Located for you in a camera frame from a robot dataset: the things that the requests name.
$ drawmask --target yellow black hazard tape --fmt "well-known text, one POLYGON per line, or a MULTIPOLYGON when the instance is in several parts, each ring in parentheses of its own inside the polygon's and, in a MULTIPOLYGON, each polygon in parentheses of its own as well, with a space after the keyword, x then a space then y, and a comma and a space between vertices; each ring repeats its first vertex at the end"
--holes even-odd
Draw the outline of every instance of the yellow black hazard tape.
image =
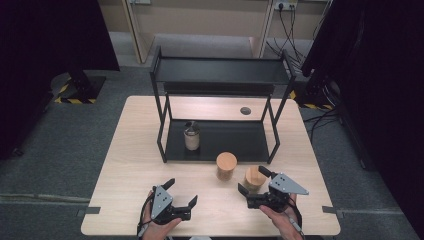
POLYGON ((291 91, 290 98, 293 99, 300 108, 328 109, 328 110, 333 109, 333 106, 331 106, 330 104, 317 105, 317 104, 313 104, 313 103, 298 103, 296 101, 296 92, 295 91, 291 91))
POLYGON ((104 77, 90 77, 90 84, 94 91, 89 96, 81 97, 75 88, 74 82, 69 78, 63 87, 60 89, 56 103, 70 103, 70 104, 93 104, 96 102, 97 95, 104 83, 104 77))
POLYGON ((96 102, 96 99, 72 99, 72 98, 62 98, 58 97, 54 100, 55 103, 71 103, 71 104, 93 104, 96 102))

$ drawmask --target wooden cylinder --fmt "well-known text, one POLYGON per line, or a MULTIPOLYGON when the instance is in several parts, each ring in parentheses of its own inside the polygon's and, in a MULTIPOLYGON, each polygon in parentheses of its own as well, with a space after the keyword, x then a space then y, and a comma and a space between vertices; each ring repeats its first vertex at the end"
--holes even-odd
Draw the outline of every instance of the wooden cylinder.
POLYGON ((251 166, 244 175, 244 185, 251 192, 257 192, 265 183, 266 177, 259 172, 259 166, 251 166))
POLYGON ((237 166, 237 158, 229 152, 223 152, 216 158, 217 173, 219 180, 228 181, 233 176, 234 169, 237 166))

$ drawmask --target gray carpet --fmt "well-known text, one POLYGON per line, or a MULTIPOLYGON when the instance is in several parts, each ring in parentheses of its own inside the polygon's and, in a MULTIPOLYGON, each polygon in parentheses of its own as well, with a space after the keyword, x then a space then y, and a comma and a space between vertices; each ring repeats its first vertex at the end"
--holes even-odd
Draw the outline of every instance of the gray carpet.
MULTIPOLYGON (((24 155, 0 162, 1 239, 135 239, 84 236, 81 210, 93 193, 126 98, 153 94, 148 68, 87 73, 107 77, 97 102, 51 102, 22 146, 24 155), (38 195, 5 194, 62 198, 52 203, 38 195)), ((54 79, 55 93, 67 78, 64 74, 54 79)), ((304 119, 323 114, 316 109, 300 111, 304 119)), ((312 124, 305 126, 310 130, 312 124)), ((334 238, 418 239, 378 172, 361 168, 337 118, 318 126, 322 124, 326 125, 314 130, 313 148, 339 216, 341 233, 334 238)))

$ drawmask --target human hand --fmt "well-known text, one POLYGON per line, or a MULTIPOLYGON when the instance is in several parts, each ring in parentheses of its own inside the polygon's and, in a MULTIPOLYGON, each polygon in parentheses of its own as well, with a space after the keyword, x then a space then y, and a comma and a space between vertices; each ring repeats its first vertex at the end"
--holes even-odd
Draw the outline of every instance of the human hand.
POLYGON ((151 204, 147 203, 146 209, 143 215, 143 223, 149 222, 149 226, 143 234, 142 240, 163 240, 168 235, 168 233, 174 229, 182 220, 181 218, 176 218, 170 221, 167 224, 159 225, 152 221, 151 215, 151 204))
MULTIPOLYGON (((291 194, 290 198, 290 204, 295 206, 296 194, 291 194)), ((259 206, 259 209, 272 220, 272 223, 275 227, 278 228, 281 237, 284 240, 303 239, 298 230, 296 230, 296 228, 290 222, 290 218, 292 218, 297 223, 296 214, 291 207, 286 208, 286 210, 284 210, 282 213, 277 213, 271 208, 263 205, 259 206)))

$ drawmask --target black cable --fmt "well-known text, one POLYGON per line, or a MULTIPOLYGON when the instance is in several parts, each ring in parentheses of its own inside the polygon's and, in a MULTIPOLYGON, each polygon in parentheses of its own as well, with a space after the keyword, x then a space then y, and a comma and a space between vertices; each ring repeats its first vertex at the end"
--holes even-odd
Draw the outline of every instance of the black cable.
POLYGON ((335 121, 337 121, 337 120, 338 120, 338 119, 331 119, 331 120, 329 120, 328 122, 323 123, 323 124, 321 124, 321 125, 319 125, 319 126, 315 127, 315 129, 314 129, 314 130, 317 130, 317 129, 318 129, 318 128, 320 128, 320 127, 324 127, 325 125, 330 124, 330 123, 332 123, 332 122, 335 122, 335 121))
POLYGON ((291 10, 291 19, 290 19, 290 22, 291 22, 291 29, 290 29, 290 33, 288 33, 287 32, 287 28, 286 28, 286 24, 284 23, 284 21, 283 21, 283 17, 282 17, 282 11, 280 10, 280 21, 281 21, 281 24, 283 25, 283 29, 284 29, 284 33, 286 34, 286 37, 287 37, 287 39, 286 39, 286 41, 284 42, 284 44, 283 44, 283 47, 286 45, 286 43, 287 43, 287 41, 290 43, 290 45, 292 46, 292 48, 293 48, 293 50, 294 50, 294 52, 295 52, 295 55, 296 55, 296 61, 299 63, 299 64, 301 64, 301 60, 300 60, 300 57, 299 57, 299 54, 300 55, 302 55, 303 56, 303 54, 301 54, 297 49, 296 49, 296 46, 294 45, 294 34, 293 34, 293 32, 294 32, 294 21, 295 21, 295 19, 296 19, 296 15, 295 15, 296 13, 295 13, 295 10, 291 10))
POLYGON ((294 57, 292 57, 292 56, 289 56, 289 57, 290 57, 290 59, 291 59, 291 60, 293 60, 293 62, 292 62, 292 63, 293 63, 293 65, 294 65, 294 64, 297 64, 296 66, 300 67, 300 65, 299 65, 300 63, 296 60, 296 58, 294 58, 294 57))
POLYGON ((150 221, 143 223, 143 216, 144 216, 144 209, 146 208, 146 205, 148 203, 150 203, 150 201, 153 199, 154 196, 155 196, 154 193, 150 194, 150 196, 148 196, 146 201, 144 202, 143 207, 141 208, 140 221, 138 222, 138 226, 137 226, 137 234, 138 234, 139 229, 141 229, 144 225, 146 225, 146 224, 148 224, 152 221, 152 220, 150 220, 150 221))
POLYGON ((299 209, 297 208, 297 206, 296 206, 296 202, 289 196, 289 199, 290 200, 292 200, 293 201, 293 203, 294 203, 294 205, 292 205, 292 204, 290 204, 290 202, 288 202, 287 203, 287 205, 289 205, 292 209, 293 209, 293 211, 294 211, 294 213, 296 214, 296 218, 297 218, 297 225, 298 225, 298 227, 300 228, 300 229, 297 229, 296 227, 296 230, 298 230, 299 231, 299 233, 300 233, 300 235, 302 236, 302 239, 303 240, 306 240, 306 238, 305 238, 305 234, 303 233, 303 231, 302 231, 302 214, 300 214, 300 211, 299 211, 299 209))
POLYGON ((268 45, 268 47, 270 47, 271 48, 271 50, 278 56, 278 57, 280 57, 280 53, 279 53, 279 51, 277 52, 277 50, 275 50, 272 46, 271 46, 271 44, 269 44, 269 42, 268 41, 266 41, 266 44, 268 45))
POLYGON ((278 48, 278 52, 280 53, 279 56, 281 56, 281 52, 283 51, 282 50, 283 48, 280 48, 280 46, 278 46, 277 40, 275 38, 274 38, 274 43, 275 43, 275 46, 277 46, 278 48))
POLYGON ((326 115, 328 115, 329 113, 331 113, 331 112, 334 112, 336 110, 336 108, 333 108, 333 109, 331 109, 330 111, 328 111, 328 112, 326 112, 326 113, 324 113, 322 116, 320 116, 319 118, 318 118, 318 120, 314 123, 314 125, 312 126, 312 129, 311 129, 311 144, 312 144, 312 141, 313 141, 313 137, 314 137, 314 129, 315 129, 315 127, 316 127, 316 125, 318 124, 318 122, 319 121, 321 121, 326 115))
POLYGON ((295 68, 297 68, 297 69, 300 69, 300 65, 299 65, 298 63, 294 63, 294 62, 292 62, 292 65, 293 65, 293 67, 295 67, 295 68))
MULTIPOLYGON (((335 117, 335 116, 338 116, 338 115, 339 114, 333 114, 333 115, 327 115, 326 117, 335 117)), ((308 118, 308 119, 303 120, 303 122, 309 122, 309 121, 312 121, 312 120, 315 120, 315 119, 318 119, 318 118, 321 118, 321 116, 308 118)))

